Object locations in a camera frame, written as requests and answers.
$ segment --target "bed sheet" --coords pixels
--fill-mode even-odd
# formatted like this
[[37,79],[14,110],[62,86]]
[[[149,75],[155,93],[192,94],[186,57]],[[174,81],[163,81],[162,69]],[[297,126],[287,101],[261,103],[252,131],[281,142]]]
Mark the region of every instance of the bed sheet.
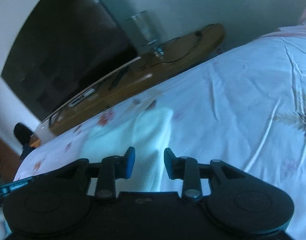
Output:
[[[31,152],[15,180],[79,157],[89,130],[112,128],[147,106],[173,110],[169,147],[199,163],[221,159],[286,191],[295,203],[288,233],[306,240],[306,26],[230,50],[85,121]],[[203,193],[210,190],[202,182]],[[161,191],[181,193],[163,173]]]

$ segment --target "wall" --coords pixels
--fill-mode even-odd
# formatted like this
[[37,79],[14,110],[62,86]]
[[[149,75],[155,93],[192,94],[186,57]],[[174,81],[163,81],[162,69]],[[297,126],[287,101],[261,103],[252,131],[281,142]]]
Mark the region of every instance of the wall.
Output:
[[[0,0],[0,75],[9,50],[39,0]],[[22,104],[0,77],[0,137],[17,153],[21,145],[13,135],[17,122],[35,129],[39,120]]]
[[[39,0],[0,0],[0,74],[12,43]],[[148,10],[162,40],[182,36],[211,23],[222,23],[227,48],[242,45],[277,27],[295,25],[306,0],[102,0],[124,26],[131,15]],[[0,78],[0,136],[16,152],[17,122],[35,129],[39,121]]]

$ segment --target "black chair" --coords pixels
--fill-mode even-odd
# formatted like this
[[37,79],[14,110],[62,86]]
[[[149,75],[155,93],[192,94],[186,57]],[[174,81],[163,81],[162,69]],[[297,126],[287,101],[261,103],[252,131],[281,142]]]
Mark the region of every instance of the black chair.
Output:
[[19,122],[15,125],[13,133],[23,146],[20,160],[24,160],[24,158],[27,157],[29,153],[34,150],[33,147],[29,146],[30,138],[33,135],[33,132],[24,124]]

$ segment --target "white bed sheet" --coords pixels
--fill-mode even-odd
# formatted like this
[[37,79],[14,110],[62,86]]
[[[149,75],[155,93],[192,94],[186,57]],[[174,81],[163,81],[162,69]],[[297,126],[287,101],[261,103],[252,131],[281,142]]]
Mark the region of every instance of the white bed sheet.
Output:
[[[155,99],[157,107],[174,112],[169,147],[175,155],[199,163],[221,159],[283,189],[295,203],[287,232],[306,240],[306,137],[274,120],[302,112],[305,95],[306,26],[290,27],[202,63],[60,135],[31,152],[15,180],[76,160],[99,120],[115,127]],[[202,184],[209,194],[207,181]],[[162,191],[181,192],[181,187],[164,172]]]

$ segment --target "wooden tv stand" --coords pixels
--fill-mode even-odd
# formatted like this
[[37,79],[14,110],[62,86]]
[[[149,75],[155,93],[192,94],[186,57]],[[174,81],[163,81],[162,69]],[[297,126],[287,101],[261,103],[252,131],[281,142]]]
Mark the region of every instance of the wooden tv stand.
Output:
[[141,55],[140,60],[129,66],[115,88],[109,91],[116,74],[103,81],[96,92],[76,106],[64,107],[60,118],[48,127],[49,130],[55,136],[60,135],[96,114],[204,62],[223,41],[224,35],[221,24],[209,25],[165,43],[162,46],[165,53],[162,60],[153,53]]

